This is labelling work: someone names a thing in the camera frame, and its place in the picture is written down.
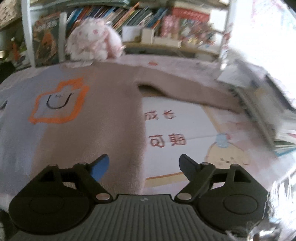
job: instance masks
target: white stuffed bunny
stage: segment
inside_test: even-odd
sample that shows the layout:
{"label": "white stuffed bunny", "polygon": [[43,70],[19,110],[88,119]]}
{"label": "white stuffed bunny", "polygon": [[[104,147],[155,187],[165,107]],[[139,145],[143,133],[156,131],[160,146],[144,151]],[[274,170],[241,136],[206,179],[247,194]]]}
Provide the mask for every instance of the white stuffed bunny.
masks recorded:
{"label": "white stuffed bunny", "polygon": [[66,52],[71,60],[105,60],[122,55],[118,33],[100,18],[87,18],[70,34]]}

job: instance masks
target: orange square outline print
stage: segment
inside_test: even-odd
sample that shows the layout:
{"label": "orange square outline print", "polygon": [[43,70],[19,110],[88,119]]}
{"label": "orange square outline print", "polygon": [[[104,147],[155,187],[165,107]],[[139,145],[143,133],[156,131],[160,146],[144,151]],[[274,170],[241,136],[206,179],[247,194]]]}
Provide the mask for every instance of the orange square outline print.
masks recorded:
{"label": "orange square outline print", "polygon": [[[56,117],[56,118],[47,118],[47,117],[40,117],[40,118],[35,118],[34,115],[36,114],[38,108],[39,108],[39,102],[40,99],[45,96],[45,95],[49,95],[49,94],[54,94],[57,92],[60,92],[65,86],[67,85],[71,85],[72,86],[72,90],[77,90],[77,89],[81,89],[76,103],[74,105],[74,110],[71,112],[71,114],[67,117]],[[88,86],[83,86],[83,78],[78,78],[78,79],[70,79],[67,81],[61,81],[57,88],[54,91],[49,91],[49,92],[45,92],[42,93],[40,95],[37,96],[36,100],[35,100],[35,106],[34,109],[29,117],[29,121],[32,124],[36,124],[36,123],[53,123],[53,124],[62,124],[62,123],[66,123],[68,121],[74,120],[77,115],[80,113],[82,106],[84,104],[84,98],[87,94],[87,92],[89,91],[89,87]]]}

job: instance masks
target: stack of books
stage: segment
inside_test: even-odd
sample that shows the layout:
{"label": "stack of books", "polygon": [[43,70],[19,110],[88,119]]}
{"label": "stack of books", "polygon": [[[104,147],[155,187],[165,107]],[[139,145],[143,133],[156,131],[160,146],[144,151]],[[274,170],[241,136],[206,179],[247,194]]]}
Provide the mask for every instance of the stack of books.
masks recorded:
{"label": "stack of books", "polygon": [[167,12],[166,8],[150,9],[140,2],[130,8],[111,6],[84,6],[76,8],[67,20],[67,36],[86,18],[103,18],[121,33],[123,26],[143,26],[155,28]]}
{"label": "stack of books", "polygon": [[296,99],[281,81],[242,60],[226,67],[218,81],[234,86],[246,113],[277,156],[296,150]]}

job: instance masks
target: sweater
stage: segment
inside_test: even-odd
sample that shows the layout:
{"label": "sweater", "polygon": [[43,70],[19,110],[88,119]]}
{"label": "sweater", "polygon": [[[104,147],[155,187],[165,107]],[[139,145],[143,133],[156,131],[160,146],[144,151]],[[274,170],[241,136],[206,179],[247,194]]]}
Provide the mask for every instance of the sweater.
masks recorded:
{"label": "sweater", "polygon": [[140,194],[145,128],[140,85],[165,96],[240,112],[230,94],[156,69],[100,62],[51,66],[0,92],[0,193],[16,195],[49,164],[71,168],[102,154],[100,183],[111,194]]}

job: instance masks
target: black u-shaped smile print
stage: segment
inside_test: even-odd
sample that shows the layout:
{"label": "black u-shaped smile print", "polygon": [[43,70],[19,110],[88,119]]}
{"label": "black u-shaped smile print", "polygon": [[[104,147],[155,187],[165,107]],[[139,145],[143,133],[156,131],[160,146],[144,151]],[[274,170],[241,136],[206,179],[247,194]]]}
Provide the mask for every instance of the black u-shaped smile print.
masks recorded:
{"label": "black u-shaped smile print", "polygon": [[68,104],[68,101],[69,101],[69,99],[70,99],[70,97],[71,97],[72,94],[73,94],[73,93],[71,93],[71,94],[68,96],[68,98],[67,98],[65,104],[63,104],[62,106],[59,106],[59,107],[51,107],[51,106],[50,106],[50,104],[49,104],[49,100],[50,100],[50,97],[52,96],[52,95],[50,95],[50,96],[48,97],[47,102],[46,102],[46,106],[47,106],[49,109],[52,109],[52,110],[61,109],[61,108],[65,107],[66,104]]}

